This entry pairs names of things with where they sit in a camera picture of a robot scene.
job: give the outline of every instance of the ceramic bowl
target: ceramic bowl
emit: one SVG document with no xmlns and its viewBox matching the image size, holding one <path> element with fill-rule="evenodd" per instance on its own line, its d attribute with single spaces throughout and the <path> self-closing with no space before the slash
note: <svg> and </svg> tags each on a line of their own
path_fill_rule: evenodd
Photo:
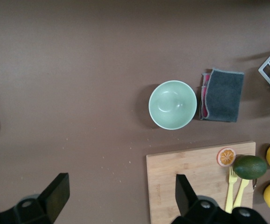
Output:
<svg viewBox="0 0 270 224">
<path fill-rule="evenodd" d="M 177 80 L 160 84 L 149 98 L 149 114 L 161 128 L 176 130 L 195 115 L 197 99 L 193 89 Z"/>
</svg>

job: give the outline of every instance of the cutting board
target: cutting board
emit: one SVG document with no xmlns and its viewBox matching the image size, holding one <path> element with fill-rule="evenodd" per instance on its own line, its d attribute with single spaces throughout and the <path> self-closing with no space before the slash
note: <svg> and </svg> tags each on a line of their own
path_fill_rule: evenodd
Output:
<svg viewBox="0 0 270 224">
<path fill-rule="evenodd" d="M 147 155 L 149 207 L 152 224 L 170 224 L 180 215 L 175 200 L 176 174 L 185 174 L 196 195 L 213 198 L 224 210 L 229 168 L 218 165 L 217 153 L 230 147 L 236 154 L 255 155 L 252 141 Z M 234 198 L 240 186 L 234 185 Z M 252 181 L 245 188 L 241 206 L 252 208 Z"/>
</svg>

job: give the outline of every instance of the yellow fork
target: yellow fork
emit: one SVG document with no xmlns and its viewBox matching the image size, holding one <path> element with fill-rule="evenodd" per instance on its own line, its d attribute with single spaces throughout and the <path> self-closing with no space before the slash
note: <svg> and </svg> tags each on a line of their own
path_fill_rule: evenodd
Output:
<svg viewBox="0 0 270 224">
<path fill-rule="evenodd" d="M 232 213 L 233 210 L 233 189 L 234 183 L 238 180 L 237 174 L 233 171 L 233 168 L 229 168 L 229 178 L 228 178 L 228 191 L 227 191 L 227 203 L 225 205 L 225 211 L 228 213 Z"/>
<path fill-rule="evenodd" d="M 239 191 L 238 191 L 238 194 L 237 194 L 237 197 L 236 197 L 236 200 L 234 201 L 233 208 L 240 207 L 241 206 L 243 191 L 244 191 L 244 188 L 248 184 L 249 184 L 249 180 L 242 179 L 241 184 L 240 184 L 240 188 L 239 188 Z"/>
</svg>

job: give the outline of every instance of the gray cloth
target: gray cloth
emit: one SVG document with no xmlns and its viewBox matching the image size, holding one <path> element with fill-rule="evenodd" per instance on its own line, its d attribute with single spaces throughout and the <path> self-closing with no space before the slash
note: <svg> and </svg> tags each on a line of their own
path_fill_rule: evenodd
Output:
<svg viewBox="0 0 270 224">
<path fill-rule="evenodd" d="M 203 77 L 200 119 L 236 122 L 244 73 L 213 69 Z"/>
</svg>

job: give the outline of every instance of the orange slice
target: orange slice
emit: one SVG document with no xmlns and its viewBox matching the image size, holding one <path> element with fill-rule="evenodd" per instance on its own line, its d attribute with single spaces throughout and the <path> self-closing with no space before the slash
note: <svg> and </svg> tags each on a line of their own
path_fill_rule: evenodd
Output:
<svg viewBox="0 0 270 224">
<path fill-rule="evenodd" d="M 223 167 L 229 167 L 236 159 L 236 152 L 232 148 L 223 148 L 217 154 L 217 162 Z"/>
</svg>

